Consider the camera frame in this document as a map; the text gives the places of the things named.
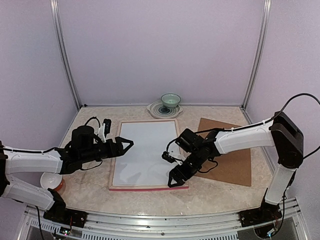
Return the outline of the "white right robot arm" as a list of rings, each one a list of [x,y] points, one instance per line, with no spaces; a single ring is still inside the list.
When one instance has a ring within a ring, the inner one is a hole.
[[[168,187],[183,186],[201,170],[206,161],[213,161],[216,157],[251,148],[275,147],[278,166],[265,192],[263,205],[255,212],[260,222],[268,221],[275,214],[275,207],[283,199],[293,175],[303,163],[303,133],[282,111],[256,124],[230,129],[212,128],[207,132],[207,136],[202,137],[186,128],[174,139],[174,143],[189,153],[184,160],[171,156],[168,150],[162,153],[162,158],[167,162],[178,163],[169,171]]]

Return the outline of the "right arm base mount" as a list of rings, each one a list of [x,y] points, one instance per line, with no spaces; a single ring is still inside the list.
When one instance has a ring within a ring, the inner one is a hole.
[[[242,210],[238,213],[243,228],[279,220],[283,217],[280,204],[267,203],[265,196],[266,194],[264,194],[259,207]]]

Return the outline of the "wooden picture frame red edge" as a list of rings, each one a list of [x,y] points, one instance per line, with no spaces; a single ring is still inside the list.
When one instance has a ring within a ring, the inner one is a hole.
[[[173,140],[171,140],[167,146],[166,150],[168,151],[169,154],[173,157],[176,157],[181,160],[185,160],[185,152],[191,150],[191,143],[192,143],[192,131],[187,130],[187,131],[180,131],[179,129],[179,136]],[[109,175],[109,190],[114,191],[114,192],[150,192],[150,191],[166,191],[166,190],[181,190],[181,189],[188,189],[188,185],[185,182],[183,186],[178,186],[178,187],[168,187],[166,189],[159,189],[159,190],[113,190],[110,189],[110,175]]]

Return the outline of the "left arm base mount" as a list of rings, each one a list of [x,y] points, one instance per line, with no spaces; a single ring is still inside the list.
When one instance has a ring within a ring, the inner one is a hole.
[[[47,190],[53,196],[53,205],[48,210],[45,210],[43,218],[70,227],[84,228],[88,213],[67,208],[65,201],[57,191],[51,188]]]

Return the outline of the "aluminium corner post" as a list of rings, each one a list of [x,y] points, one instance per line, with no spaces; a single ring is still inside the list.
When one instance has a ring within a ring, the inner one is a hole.
[[[250,76],[249,76],[249,82],[246,88],[246,92],[244,95],[244,99],[242,102],[242,109],[245,111],[248,108],[255,82],[257,80],[257,75],[264,51],[264,45],[266,41],[267,31],[268,31],[268,24],[270,19],[270,13],[271,13],[271,7],[272,7],[272,0],[265,0],[263,5],[263,11],[262,11],[262,17],[261,17],[261,24],[258,34],[258,41],[257,46],[254,54],[253,59],[253,65],[251,68]]]
[[[50,0],[50,8],[51,8],[53,25],[55,29],[55,35],[57,38],[58,48],[60,52],[60,57],[61,57],[64,72],[66,75],[66,80],[70,88],[74,105],[76,109],[79,111],[82,107],[82,102],[81,102],[81,99],[72,75],[72,70],[70,67],[70,62],[67,54],[65,41],[64,41],[62,22],[61,22],[60,11],[59,11],[59,2],[57,0]]]

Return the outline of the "white bowl orange outside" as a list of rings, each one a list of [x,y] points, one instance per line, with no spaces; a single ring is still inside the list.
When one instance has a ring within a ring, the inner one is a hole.
[[[40,177],[40,185],[43,189],[52,189],[62,192],[66,188],[65,180],[60,174],[44,172]]]

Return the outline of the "left aluminium corner post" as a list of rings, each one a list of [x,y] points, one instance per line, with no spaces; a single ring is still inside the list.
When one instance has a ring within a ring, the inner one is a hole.
[[[59,11],[59,2],[57,0],[50,0],[50,8],[51,8],[53,25],[55,29],[55,35],[57,38],[58,48],[60,52],[60,57],[61,57],[64,72],[66,75],[66,80],[70,88],[74,105],[76,109],[79,111],[82,107],[82,102],[81,102],[81,99],[72,75],[72,70],[70,67],[70,62],[67,54],[65,41],[64,41],[62,22],[61,22],[60,11]]]

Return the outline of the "right aluminium corner post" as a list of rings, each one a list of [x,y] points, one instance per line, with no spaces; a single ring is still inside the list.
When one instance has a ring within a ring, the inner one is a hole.
[[[249,82],[246,88],[246,92],[244,95],[244,99],[242,102],[242,109],[245,111],[248,108],[255,82],[257,80],[257,75],[264,51],[264,45],[266,41],[267,31],[268,31],[268,24],[270,19],[270,13],[271,13],[271,7],[272,7],[272,0],[265,0],[263,5],[263,11],[262,11],[262,17],[261,17],[261,24],[258,34],[258,41],[257,46],[254,54],[253,59],[253,65],[251,68],[250,76],[249,76]]]

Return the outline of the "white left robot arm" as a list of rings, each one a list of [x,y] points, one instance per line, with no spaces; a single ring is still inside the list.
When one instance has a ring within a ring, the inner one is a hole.
[[[101,138],[93,127],[82,125],[72,131],[71,141],[64,148],[23,150],[0,147],[0,196],[34,205],[63,223],[70,211],[60,194],[27,183],[17,173],[52,173],[69,175],[83,169],[83,164],[123,156],[134,142],[117,136]]]

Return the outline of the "green ceramic bowl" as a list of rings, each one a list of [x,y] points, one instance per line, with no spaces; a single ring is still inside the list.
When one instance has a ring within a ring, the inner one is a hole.
[[[167,93],[161,97],[161,102],[165,107],[172,109],[180,104],[181,97],[174,93]]]

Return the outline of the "brown backing board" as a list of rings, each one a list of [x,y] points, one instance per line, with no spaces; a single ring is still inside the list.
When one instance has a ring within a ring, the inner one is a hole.
[[[213,168],[208,173],[196,173],[197,177],[216,180],[220,182],[236,184],[250,187],[252,185],[251,150],[243,149],[221,155],[214,159],[218,165],[206,161],[202,165],[205,172]]]

